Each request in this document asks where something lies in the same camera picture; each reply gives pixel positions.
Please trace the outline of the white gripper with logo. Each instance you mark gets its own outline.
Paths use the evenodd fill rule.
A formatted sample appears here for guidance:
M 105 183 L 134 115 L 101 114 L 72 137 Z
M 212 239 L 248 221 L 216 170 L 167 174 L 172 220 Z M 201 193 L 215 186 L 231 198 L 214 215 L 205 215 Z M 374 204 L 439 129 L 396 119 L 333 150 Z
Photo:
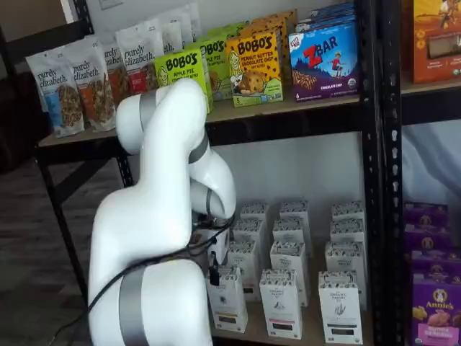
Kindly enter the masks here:
M 219 265 L 224 265 L 230 244 L 229 230 L 210 230 L 209 267 L 210 284 L 220 285 Z

